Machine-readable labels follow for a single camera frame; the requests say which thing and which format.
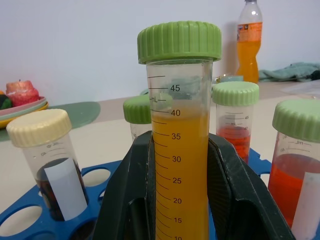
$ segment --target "orange soda bottle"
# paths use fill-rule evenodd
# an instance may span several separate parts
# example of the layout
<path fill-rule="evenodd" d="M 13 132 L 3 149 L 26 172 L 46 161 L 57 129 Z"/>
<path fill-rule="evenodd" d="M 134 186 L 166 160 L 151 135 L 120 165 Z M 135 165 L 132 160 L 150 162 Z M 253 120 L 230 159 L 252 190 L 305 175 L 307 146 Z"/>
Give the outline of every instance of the orange soda bottle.
<path fill-rule="evenodd" d="M 237 54 L 239 68 L 245 82 L 258 83 L 259 72 L 256 56 L 261 46 L 262 14 L 257 0 L 245 0 L 245 7 L 237 26 Z"/>

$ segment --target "paper label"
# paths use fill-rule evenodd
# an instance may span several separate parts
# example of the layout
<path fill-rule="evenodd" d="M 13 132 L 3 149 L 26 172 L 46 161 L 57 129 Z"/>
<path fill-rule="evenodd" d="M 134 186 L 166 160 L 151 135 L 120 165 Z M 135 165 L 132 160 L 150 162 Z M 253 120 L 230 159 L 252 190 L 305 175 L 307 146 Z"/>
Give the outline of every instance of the paper label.
<path fill-rule="evenodd" d="M 238 25 L 238 42 L 257 42 L 261 41 L 262 22 L 247 23 Z"/>
<path fill-rule="evenodd" d="M 320 173 L 306 172 L 291 229 L 296 240 L 320 239 L 319 204 Z"/>
<path fill-rule="evenodd" d="M 44 169 L 65 221 L 87 208 L 87 201 L 72 158 Z"/>

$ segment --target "stacked plates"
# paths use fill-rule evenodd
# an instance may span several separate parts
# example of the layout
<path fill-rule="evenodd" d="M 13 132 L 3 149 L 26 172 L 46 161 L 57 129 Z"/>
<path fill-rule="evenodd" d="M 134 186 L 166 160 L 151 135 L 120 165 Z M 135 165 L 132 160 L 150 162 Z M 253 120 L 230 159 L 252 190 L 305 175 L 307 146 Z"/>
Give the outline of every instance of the stacked plates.
<path fill-rule="evenodd" d="M 47 108 L 47 99 L 44 96 L 41 96 L 38 101 L 0 110 L 0 129 L 5 128 L 13 119 Z"/>

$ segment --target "orange liquid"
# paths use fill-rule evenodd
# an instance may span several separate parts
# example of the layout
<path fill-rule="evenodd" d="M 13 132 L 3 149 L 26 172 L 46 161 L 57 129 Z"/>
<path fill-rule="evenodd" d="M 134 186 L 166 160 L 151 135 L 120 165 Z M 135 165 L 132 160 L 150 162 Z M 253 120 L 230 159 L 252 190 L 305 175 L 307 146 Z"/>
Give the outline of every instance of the orange liquid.
<path fill-rule="evenodd" d="M 242 75 L 245 82 L 257 84 L 259 72 L 256 56 L 261 46 L 261 41 L 245 41 L 237 43 L 239 69 L 237 75 Z"/>
<path fill-rule="evenodd" d="M 239 157 L 248 164 L 250 150 L 250 132 L 244 127 L 226 126 L 217 131 L 217 135 L 231 143 Z"/>
<path fill-rule="evenodd" d="M 290 227 L 305 172 L 320 173 L 320 162 L 298 154 L 283 154 L 272 161 L 268 189 Z"/>
<path fill-rule="evenodd" d="M 179 108 L 153 112 L 156 239 L 208 240 L 207 154 L 209 113 Z"/>

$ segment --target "green screw cap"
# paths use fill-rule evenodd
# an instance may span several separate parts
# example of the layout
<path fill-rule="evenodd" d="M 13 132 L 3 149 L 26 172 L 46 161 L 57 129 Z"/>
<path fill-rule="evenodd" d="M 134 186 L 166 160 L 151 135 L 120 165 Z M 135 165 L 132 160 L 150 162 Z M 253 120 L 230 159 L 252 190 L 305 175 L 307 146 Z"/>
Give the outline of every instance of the green screw cap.
<path fill-rule="evenodd" d="M 294 99 L 278 103 L 272 126 L 291 138 L 320 143 L 320 101 Z"/>
<path fill-rule="evenodd" d="M 213 101 L 218 105 L 245 107 L 259 100 L 259 86 L 247 81 L 221 82 L 213 87 Z"/>
<path fill-rule="evenodd" d="M 124 119 L 131 124 L 151 124 L 148 95 L 135 96 L 123 103 Z"/>
<path fill-rule="evenodd" d="M 154 25 L 137 37 L 140 64 L 172 58 L 221 58 L 221 31 L 211 23 L 176 21 Z"/>

